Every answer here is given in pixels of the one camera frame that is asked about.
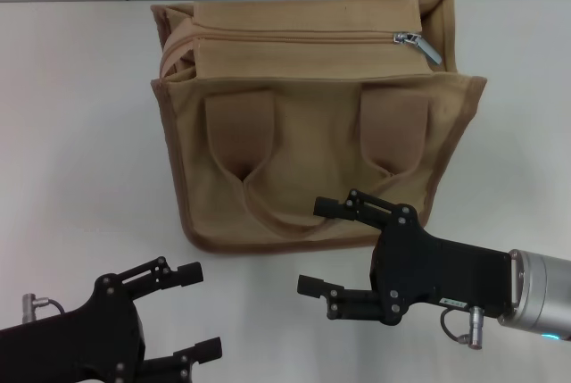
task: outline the small label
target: small label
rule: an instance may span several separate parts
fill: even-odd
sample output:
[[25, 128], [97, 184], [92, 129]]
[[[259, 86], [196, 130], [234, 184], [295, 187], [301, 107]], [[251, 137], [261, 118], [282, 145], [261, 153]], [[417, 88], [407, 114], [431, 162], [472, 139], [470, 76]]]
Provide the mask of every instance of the small label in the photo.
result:
[[440, 300], [440, 304], [451, 305], [453, 307], [458, 307], [459, 309], [464, 309], [468, 303], [462, 303], [461, 301], [451, 300], [450, 298], [443, 298]]

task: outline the silver metal cylinder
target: silver metal cylinder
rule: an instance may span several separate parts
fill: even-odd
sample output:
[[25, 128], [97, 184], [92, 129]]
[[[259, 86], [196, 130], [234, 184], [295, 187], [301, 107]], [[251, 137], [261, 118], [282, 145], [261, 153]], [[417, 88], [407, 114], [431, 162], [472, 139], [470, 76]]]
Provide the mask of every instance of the silver metal cylinder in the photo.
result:
[[474, 350], [482, 349], [482, 335], [484, 328], [484, 309], [470, 308], [470, 332], [468, 334], [468, 347]]
[[36, 306], [34, 301], [36, 296], [34, 294], [24, 294], [21, 298], [21, 309], [23, 311], [23, 316], [21, 318], [21, 323], [33, 322], [36, 320]]
[[512, 312], [500, 325], [547, 337], [571, 338], [571, 262], [513, 250]]

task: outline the tan canvas bag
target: tan canvas bag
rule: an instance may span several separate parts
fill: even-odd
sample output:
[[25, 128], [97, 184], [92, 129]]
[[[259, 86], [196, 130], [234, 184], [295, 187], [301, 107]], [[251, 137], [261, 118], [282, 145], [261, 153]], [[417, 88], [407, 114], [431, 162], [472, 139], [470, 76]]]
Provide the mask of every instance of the tan canvas bag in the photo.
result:
[[[224, 253], [374, 244], [312, 215], [350, 188], [426, 223], [485, 79], [454, 61], [453, 0], [199, 2], [153, 7], [153, 81], [184, 231]], [[394, 33], [421, 33], [430, 63]]]

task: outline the white table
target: white table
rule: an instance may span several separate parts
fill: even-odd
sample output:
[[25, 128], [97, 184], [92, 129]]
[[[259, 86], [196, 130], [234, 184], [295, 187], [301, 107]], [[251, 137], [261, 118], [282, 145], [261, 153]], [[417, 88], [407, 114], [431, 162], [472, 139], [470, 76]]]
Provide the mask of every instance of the white table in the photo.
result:
[[[461, 71], [489, 79], [451, 159], [428, 231], [571, 259], [571, 0], [459, 0]], [[137, 301], [147, 357], [222, 338], [198, 383], [561, 382], [571, 344], [484, 324], [452, 343], [440, 308], [402, 324], [328, 321], [307, 274], [367, 288], [371, 248], [221, 256], [184, 238], [149, 81], [160, 47], [148, 3], [0, 4], [0, 328], [21, 295], [82, 305], [95, 279], [165, 255], [205, 281]], [[46, 316], [47, 309], [38, 314]], [[460, 333], [468, 317], [455, 312]]]

